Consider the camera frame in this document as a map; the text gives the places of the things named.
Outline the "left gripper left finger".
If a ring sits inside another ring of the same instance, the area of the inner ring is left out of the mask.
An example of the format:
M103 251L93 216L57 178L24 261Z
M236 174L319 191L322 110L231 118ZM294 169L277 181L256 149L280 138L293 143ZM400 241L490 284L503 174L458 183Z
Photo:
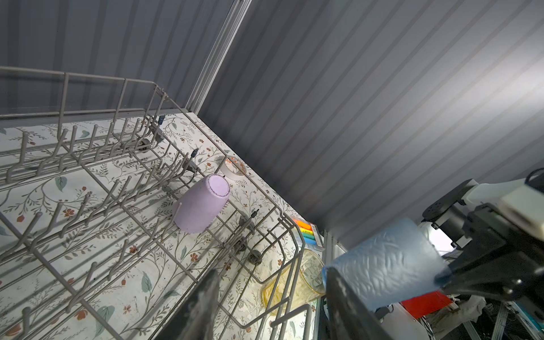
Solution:
M207 273L155 339L212 339L218 311L219 273Z

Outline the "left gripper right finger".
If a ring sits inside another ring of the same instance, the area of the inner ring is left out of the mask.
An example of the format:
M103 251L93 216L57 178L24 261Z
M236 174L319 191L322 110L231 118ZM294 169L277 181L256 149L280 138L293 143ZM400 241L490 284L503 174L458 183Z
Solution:
M330 339L382 339L381 324L336 269L326 269Z

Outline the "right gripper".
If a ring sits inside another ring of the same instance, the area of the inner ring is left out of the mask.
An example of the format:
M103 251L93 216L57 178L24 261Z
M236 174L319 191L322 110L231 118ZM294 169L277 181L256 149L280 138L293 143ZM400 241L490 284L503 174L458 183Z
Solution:
M471 241L449 264L444 292L505 301L543 301L542 241L489 203L467 215L463 231Z

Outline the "yellow transparent cup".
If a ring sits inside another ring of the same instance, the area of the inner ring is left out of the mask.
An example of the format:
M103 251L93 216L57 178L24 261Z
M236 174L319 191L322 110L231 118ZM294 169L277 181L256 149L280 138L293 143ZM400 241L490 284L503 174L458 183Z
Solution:
M293 270L291 267L291 264L287 265L279 279L271 279L264 285L262 288L264 307L273 307L280 301L290 298L288 302L282 304L283 311L286 311L289 303L290 310L294 310L325 294L322 278L324 264L317 253L305 249L300 264L297 263Z

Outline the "blue textured cup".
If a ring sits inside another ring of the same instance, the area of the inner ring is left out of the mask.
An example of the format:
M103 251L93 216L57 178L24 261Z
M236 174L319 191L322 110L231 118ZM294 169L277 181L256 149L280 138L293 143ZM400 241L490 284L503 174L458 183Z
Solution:
M337 257L322 270L336 270L369 310L440 290L452 272L410 219L388 228Z

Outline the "purple cup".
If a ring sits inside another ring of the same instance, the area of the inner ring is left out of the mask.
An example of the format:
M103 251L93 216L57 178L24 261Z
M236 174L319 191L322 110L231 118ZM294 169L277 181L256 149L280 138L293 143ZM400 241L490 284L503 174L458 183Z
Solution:
M187 234L200 234L225 207L229 196L230 186L224 177L218 174L206 176L174 204L174 224Z

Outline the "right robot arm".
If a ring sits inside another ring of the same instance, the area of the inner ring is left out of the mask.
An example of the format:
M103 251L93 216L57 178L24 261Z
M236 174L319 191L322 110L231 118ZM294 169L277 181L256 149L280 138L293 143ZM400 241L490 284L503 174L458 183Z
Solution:
M543 169L500 184L470 179L423 212L460 250L446 293L543 306Z

